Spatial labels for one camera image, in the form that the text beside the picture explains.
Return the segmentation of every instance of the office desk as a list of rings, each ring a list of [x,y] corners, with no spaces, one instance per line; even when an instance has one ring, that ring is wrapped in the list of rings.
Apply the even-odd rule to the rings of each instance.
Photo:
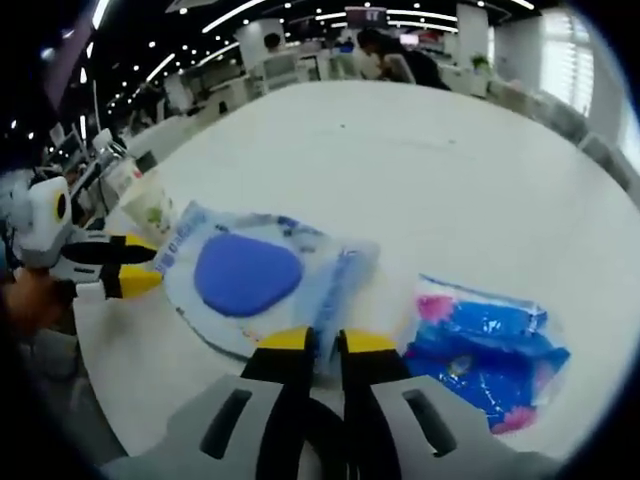
[[[640,215],[595,163],[543,126],[487,102],[383,82],[277,91],[196,135],[159,167],[179,209],[289,215],[377,241],[349,323],[389,332],[419,272],[545,306],[572,358],[532,427],[502,437],[563,458],[625,378],[640,334]],[[102,409],[130,454],[242,364],[208,348],[162,288],[77,311]]]

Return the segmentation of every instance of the plastic bag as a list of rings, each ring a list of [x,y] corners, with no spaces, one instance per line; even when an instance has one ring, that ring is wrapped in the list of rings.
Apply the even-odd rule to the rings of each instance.
[[[415,294],[415,337],[404,359],[483,410],[495,434],[537,417],[543,391],[569,358],[551,340],[539,305],[422,275]]]
[[[302,281],[287,297],[249,318],[225,317],[208,307],[194,287],[194,270],[204,244],[233,232],[289,249],[304,267]],[[164,275],[169,300],[207,343],[249,358],[264,337],[288,328],[312,326],[318,338],[316,367],[328,372],[335,336],[349,301],[370,277],[378,246],[335,239],[289,217],[214,212],[191,202],[158,252],[155,269]]]

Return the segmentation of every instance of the blue sponge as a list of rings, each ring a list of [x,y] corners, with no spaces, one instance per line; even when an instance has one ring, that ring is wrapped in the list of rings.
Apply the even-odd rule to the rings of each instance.
[[[277,245],[223,233],[202,248],[194,273],[196,291],[229,317],[251,317],[289,295],[302,279],[302,264]]]

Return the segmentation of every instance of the pink pattern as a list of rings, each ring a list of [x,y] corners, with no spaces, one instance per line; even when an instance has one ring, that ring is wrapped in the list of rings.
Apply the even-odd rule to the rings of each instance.
[[[533,408],[513,407],[505,414],[504,421],[493,426],[491,433],[500,435],[502,433],[515,432],[532,425],[537,418],[537,412]]]
[[[453,298],[445,295],[424,295],[418,297],[417,305],[423,320],[438,324],[448,321],[453,313]]]
[[[540,362],[533,376],[533,395],[537,397],[542,389],[551,381],[555,372],[549,362]]]

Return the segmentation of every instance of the window blind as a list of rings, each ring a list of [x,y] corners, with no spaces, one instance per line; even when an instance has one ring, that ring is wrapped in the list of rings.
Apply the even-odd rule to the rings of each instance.
[[[496,29],[493,27],[489,28],[489,48],[487,49],[487,60],[489,60],[489,65],[492,67],[495,66],[496,59]]]
[[[625,106],[618,143],[629,163],[636,171],[640,172],[640,125],[638,125],[638,118],[633,111],[631,102],[632,100],[629,100]]]
[[[585,26],[565,10],[543,12],[540,85],[583,115],[593,95],[593,52]]]

